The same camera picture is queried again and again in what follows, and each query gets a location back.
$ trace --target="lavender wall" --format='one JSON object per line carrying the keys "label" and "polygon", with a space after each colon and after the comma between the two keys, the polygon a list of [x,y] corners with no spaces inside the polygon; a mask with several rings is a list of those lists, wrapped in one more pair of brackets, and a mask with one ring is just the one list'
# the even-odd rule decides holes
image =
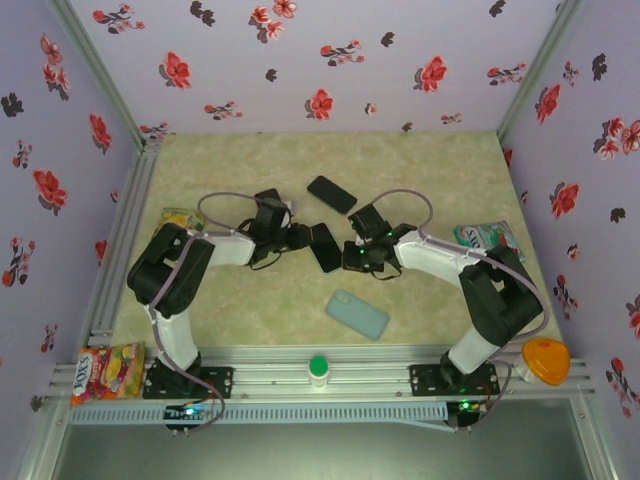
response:
{"label": "lavender wall", "polygon": [[71,3],[152,135],[495,130],[560,0]]}
{"label": "lavender wall", "polygon": [[45,2],[5,6],[0,45],[0,477],[12,479],[52,369],[77,346],[135,149]]}
{"label": "lavender wall", "polygon": [[504,142],[556,318],[593,369],[622,478],[640,469],[637,7],[584,7]]}

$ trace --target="green object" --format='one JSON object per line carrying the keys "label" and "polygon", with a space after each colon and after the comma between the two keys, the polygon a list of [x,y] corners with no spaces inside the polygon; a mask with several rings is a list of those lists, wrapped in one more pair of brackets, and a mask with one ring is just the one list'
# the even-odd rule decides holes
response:
{"label": "green object", "polygon": [[309,361],[309,371],[314,377],[322,377],[329,371],[329,361],[324,357],[313,357]]}

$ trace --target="cable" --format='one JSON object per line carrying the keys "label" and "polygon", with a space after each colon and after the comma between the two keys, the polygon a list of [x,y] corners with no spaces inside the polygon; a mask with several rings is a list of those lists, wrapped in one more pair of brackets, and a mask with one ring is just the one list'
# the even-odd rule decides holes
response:
{"label": "cable", "polygon": [[[515,337],[513,337],[511,339],[511,341],[522,340],[523,338],[532,337],[532,336],[537,335],[538,333],[540,333],[545,328],[547,328],[547,326],[549,325],[549,319],[551,317],[551,312],[549,311],[549,305],[547,304],[547,301],[545,300],[545,298],[542,296],[542,293],[540,292],[540,290],[538,290],[536,288],[536,286],[532,282],[530,282],[527,278],[525,278],[524,276],[520,275],[518,272],[516,272],[512,268],[509,268],[506,265],[498,262],[497,260],[494,260],[493,258],[487,257],[485,255],[481,255],[479,253],[476,253],[475,251],[469,249],[468,247],[464,247],[462,245],[457,245],[455,243],[447,242],[446,240],[441,240],[439,238],[432,237],[431,235],[425,234],[422,230],[418,230],[418,232],[420,234],[420,237],[425,242],[429,242],[429,243],[432,243],[434,245],[438,245],[440,247],[444,247],[444,248],[447,248],[449,250],[453,250],[454,252],[457,252],[457,253],[462,253],[463,255],[469,255],[470,257],[477,258],[478,260],[482,260],[483,262],[486,262],[486,263],[492,265],[493,267],[496,267],[499,270],[502,270],[503,272],[511,275],[518,282],[522,283],[525,287],[527,287],[531,291],[531,293],[533,293],[535,295],[536,299],[538,300],[538,302],[542,306],[542,313],[543,313],[542,323],[538,327],[534,328],[533,330],[531,330],[529,332],[525,332],[525,333],[521,333],[519,335],[516,335]],[[498,355],[502,351],[503,348],[504,347],[500,348],[497,352],[495,352],[492,355],[492,358],[495,357],[496,355]]]}
{"label": "cable", "polygon": [[[227,230],[234,232],[236,230],[238,230],[238,228],[236,227],[232,227],[231,225],[227,225],[226,223],[223,222],[219,222],[217,220],[214,220],[213,218],[211,218],[209,215],[207,215],[206,213],[204,213],[204,211],[202,210],[202,203],[212,197],[221,197],[221,196],[231,196],[231,197],[240,197],[240,198],[247,198],[249,200],[253,200],[254,202],[257,203],[264,203],[264,199],[259,198],[259,197],[252,197],[251,195],[245,195],[244,193],[237,193],[237,192],[212,192],[212,193],[207,193],[206,195],[204,195],[202,198],[200,198],[200,200],[198,200],[198,213],[200,215],[202,215],[202,217],[209,223],[212,223],[213,225],[217,225],[218,227],[222,227],[222,228],[226,228]],[[285,225],[283,228],[287,228],[291,225],[291,217],[293,216],[293,214],[291,213],[291,210],[289,209],[289,207],[286,207],[287,209],[287,214],[289,215],[289,222],[287,225]]]}
{"label": "cable", "polygon": [[387,195],[391,195],[392,193],[408,193],[410,195],[415,195],[416,197],[421,198],[424,201],[424,203],[427,204],[427,206],[429,207],[429,216],[427,217],[427,219],[424,222],[422,222],[420,225],[418,225],[418,231],[422,232],[424,227],[429,225],[429,223],[433,219],[433,205],[431,203],[431,200],[429,200],[426,195],[423,195],[422,193],[417,192],[415,190],[411,190],[410,188],[394,188],[392,190],[387,190],[386,192],[381,193],[376,198],[371,200],[371,202],[370,202],[371,205],[376,203],[381,198],[386,197]]}
{"label": "cable", "polygon": [[[164,295],[167,293],[167,290],[169,290],[169,288],[171,287],[171,284],[173,283],[173,281],[175,280],[176,276],[178,275],[178,272],[180,271],[180,268],[182,267],[182,264],[184,263],[184,260],[187,257],[187,253],[189,252],[189,249],[191,248],[191,245],[193,244],[193,242],[195,242],[195,240],[197,238],[202,237],[202,236],[204,236],[204,233],[197,232],[187,240],[187,242],[184,244],[184,247],[182,248],[182,253],[180,254],[180,257],[178,258],[178,261],[176,262],[175,266],[173,267],[173,270],[171,271],[171,273],[169,274],[169,277],[167,277],[167,280],[164,282],[164,284],[162,285],[162,287],[160,288],[160,290],[158,291],[158,293],[156,294],[154,299],[149,304],[149,314],[151,315],[151,325],[152,325],[152,328],[153,328],[153,337],[154,337],[154,339],[156,341],[156,344],[158,345],[158,349],[160,350],[160,354],[164,357],[166,363],[171,368],[173,368],[176,372],[178,372],[180,375],[182,375],[183,377],[186,377],[187,379],[191,380],[192,382],[197,383],[198,385],[206,388],[208,392],[212,393],[213,395],[218,397],[218,399],[220,400],[220,406],[221,406],[220,411],[215,416],[212,416],[206,422],[201,423],[200,425],[197,425],[197,426],[191,428],[189,430],[190,432],[195,432],[197,430],[201,430],[203,428],[208,427],[209,425],[212,425],[213,423],[217,422],[218,420],[220,420],[222,418],[222,416],[224,415],[224,412],[226,410],[226,404],[225,404],[224,398],[222,397],[222,394],[218,391],[218,389],[216,389],[213,385],[205,382],[204,380],[201,380],[198,377],[196,377],[194,375],[191,375],[190,373],[186,372],[185,370],[180,368],[178,366],[178,364],[176,362],[174,362],[173,359],[169,355],[167,355],[167,353],[165,351],[165,348],[164,348],[164,345],[162,344],[162,340],[160,338],[160,329],[158,328],[158,322],[157,322],[158,316],[157,316],[157,312],[156,312],[155,307],[156,307],[156,305],[158,305],[160,300],[162,300],[162,297],[164,297]],[[214,404],[213,404],[213,401],[212,401],[211,402],[211,413],[213,413],[213,405]]]}
{"label": "cable", "polygon": [[489,407],[487,408],[487,413],[485,413],[484,416],[480,417],[480,419],[474,424],[474,427],[477,427],[489,415],[491,415],[491,412],[495,410],[498,402],[502,399],[504,394],[507,392],[507,387],[509,386],[509,381],[511,380],[511,364],[509,362],[505,362],[504,360],[493,360],[493,361],[495,363],[501,363],[507,367],[507,378],[505,378],[504,383],[502,384],[502,388],[500,389],[500,393],[498,394],[496,399],[493,402],[491,402],[491,404],[487,403],[487,405],[489,405]]}

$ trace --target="table surface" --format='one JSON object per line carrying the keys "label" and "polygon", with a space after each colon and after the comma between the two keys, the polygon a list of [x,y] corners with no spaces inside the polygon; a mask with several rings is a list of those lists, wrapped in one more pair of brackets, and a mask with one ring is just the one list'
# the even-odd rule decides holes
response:
{"label": "table surface", "polygon": [[[500,145],[488,132],[168,137],[131,262],[151,239],[163,208],[195,210],[198,199],[214,191],[252,195],[275,187],[284,200],[295,202],[294,221],[310,226],[325,222],[342,246],[355,233],[346,217],[307,193],[306,186],[317,175],[355,195],[358,206],[389,189],[418,190],[435,208],[428,232],[451,241],[458,224],[507,220],[526,255],[525,268],[543,288]],[[421,200],[406,194],[386,197],[376,207],[391,225],[419,225],[427,216]],[[256,210],[249,200],[222,197],[208,200],[204,209],[232,225],[254,216]],[[452,344],[471,324],[461,290],[438,278],[412,270],[387,282],[342,270],[326,275],[306,248],[283,255],[262,271],[209,269],[190,307],[194,340],[198,346],[373,343],[324,313],[338,289],[390,314],[378,343]],[[545,334],[560,338],[555,319]],[[142,340],[154,344],[150,323],[125,288],[113,342]]]}

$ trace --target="orange lid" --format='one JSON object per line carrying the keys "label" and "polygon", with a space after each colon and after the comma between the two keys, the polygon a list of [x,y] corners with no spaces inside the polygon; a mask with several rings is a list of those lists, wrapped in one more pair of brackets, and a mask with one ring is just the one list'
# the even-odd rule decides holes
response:
{"label": "orange lid", "polygon": [[530,340],[522,347],[522,356],[536,377],[549,385],[560,385],[569,374],[569,349],[557,340]]}

